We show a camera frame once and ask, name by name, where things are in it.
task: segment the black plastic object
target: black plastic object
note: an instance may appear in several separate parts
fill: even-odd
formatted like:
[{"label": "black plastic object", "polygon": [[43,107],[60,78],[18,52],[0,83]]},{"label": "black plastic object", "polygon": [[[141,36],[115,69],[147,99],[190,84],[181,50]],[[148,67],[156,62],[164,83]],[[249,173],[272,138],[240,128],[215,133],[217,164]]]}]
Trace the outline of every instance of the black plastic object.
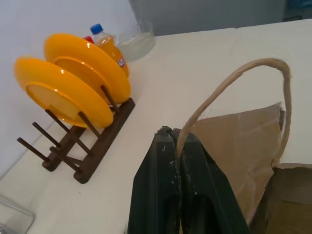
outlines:
[{"label": "black plastic object", "polygon": [[[174,133],[177,138],[179,130]],[[249,233],[227,177],[194,134],[181,155],[181,181],[184,234]]]},{"label": "black plastic object", "polygon": [[128,234],[178,234],[180,220],[184,234],[248,234],[225,174],[193,134],[184,145],[179,176],[179,131],[162,127],[136,173]]},{"label": "black plastic object", "polygon": [[176,167],[173,131],[155,134],[133,181],[128,234],[178,234],[181,180]]}]

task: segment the bag handle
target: bag handle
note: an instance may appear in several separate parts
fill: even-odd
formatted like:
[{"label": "bag handle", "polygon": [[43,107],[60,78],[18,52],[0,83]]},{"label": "bag handle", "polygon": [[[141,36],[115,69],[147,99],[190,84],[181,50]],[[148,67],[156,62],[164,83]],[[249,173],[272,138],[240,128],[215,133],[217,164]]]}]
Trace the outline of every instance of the bag handle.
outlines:
[{"label": "bag handle", "polygon": [[261,58],[254,61],[250,61],[246,63],[245,65],[238,68],[236,71],[234,71],[232,74],[230,74],[217,88],[216,90],[210,95],[210,97],[204,101],[203,104],[201,104],[200,107],[192,114],[192,116],[189,118],[189,120],[185,123],[183,126],[178,140],[176,144],[176,150],[177,150],[177,158],[178,162],[180,162],[181,153],[187,138],[188,133],[191,131],[192,126],[195,124],[195,122],[198,120],[199,116],[204,112],[204,110],[213,103],[216,98],[222,94],[222,92],[235,80],[237,80],[244,72],[253,69],[254,67],[258,66],[269,66],[272,68],[276,68],[277,70],[281,71],[284,77],[284,85],[283,85],[283,91],[284,91],[284,100],[285,100],[285,106],[286,106],[286,123],[285,123],[285,130],[284,135],[281,140],[280,148],[278,149],[278,152],[276,156],[274,157],[274,160],[272,162],[272,165],[275,166],[278,164],[278,161],[280,157],[283,155],[287,141],[289,138],[289,132],[290,132],[290,124],[291,124],[291,116],[292,116],[292,97],[291,97],[291,88],[290,88],[290,80],[291,80],[291,71],[287,63],[281,61],[280,59],[275,58]]}]

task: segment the orange soda bottle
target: orange soda bottle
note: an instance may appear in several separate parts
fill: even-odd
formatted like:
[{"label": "orange soda bottle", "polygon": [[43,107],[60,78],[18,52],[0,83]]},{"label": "orange soda bottle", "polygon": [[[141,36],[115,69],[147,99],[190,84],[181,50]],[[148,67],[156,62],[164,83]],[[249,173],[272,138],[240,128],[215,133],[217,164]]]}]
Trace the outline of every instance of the orange soda bottle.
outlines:
[{"label": "orange soda bottle", "polygon": [[119,67],[121,67],[121,69],[128,77],[128,66],[122,56],[122,53],[114,44],[114,37],[108,33],[105,33],[99,23],[93,25],[90,30],[94,35],[94,44],[107,53],[119,65]]}]

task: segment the white tablecloth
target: white tablecloth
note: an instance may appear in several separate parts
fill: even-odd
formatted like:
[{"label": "white tablecloth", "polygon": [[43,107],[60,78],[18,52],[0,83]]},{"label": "white tablecloth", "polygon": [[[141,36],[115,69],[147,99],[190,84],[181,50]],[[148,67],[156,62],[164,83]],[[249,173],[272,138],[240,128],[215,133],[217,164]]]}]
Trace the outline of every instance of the white tablecloth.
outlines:
[{"label": "white tablecloth", "polygon": [[[302,20],[240,29],[196,32],[156,38],[155,48],[130,64],[132,114],[87,184],[73,179],[64,163],[50,173],[27,152],[0,181],[0,193],[33,211],[30,234],[120,234],[126,228],[132,182],[154,137],[162,126],[181,128],[188,117],[240,65],[275,57],[292,69],[293,119],[283,163],[312,164],[308,132],[311,115],[312,21]],[[282,101],[282,75],[260,67],[244,74],[202,117],[269,106]],[[53,125],[49,132],[61,139]],[[86,145],[96,138],[87,131]],[[51,143],[41,137],[35,147],[45,155]],[[83,158],[75,146],[69,153]]]}]

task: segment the bottle label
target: bottle label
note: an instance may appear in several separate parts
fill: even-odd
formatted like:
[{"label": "bottle label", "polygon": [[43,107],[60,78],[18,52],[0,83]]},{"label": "bottle label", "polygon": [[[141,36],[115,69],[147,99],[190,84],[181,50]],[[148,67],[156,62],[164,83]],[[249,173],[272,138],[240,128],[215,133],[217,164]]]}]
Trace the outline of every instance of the bottle label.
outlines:
[{"label": "bottle label", "polygon": [[123,67],[125,65],[125,61],[123,60],[123,58],[119,59],[117,63],[119,67]]}]

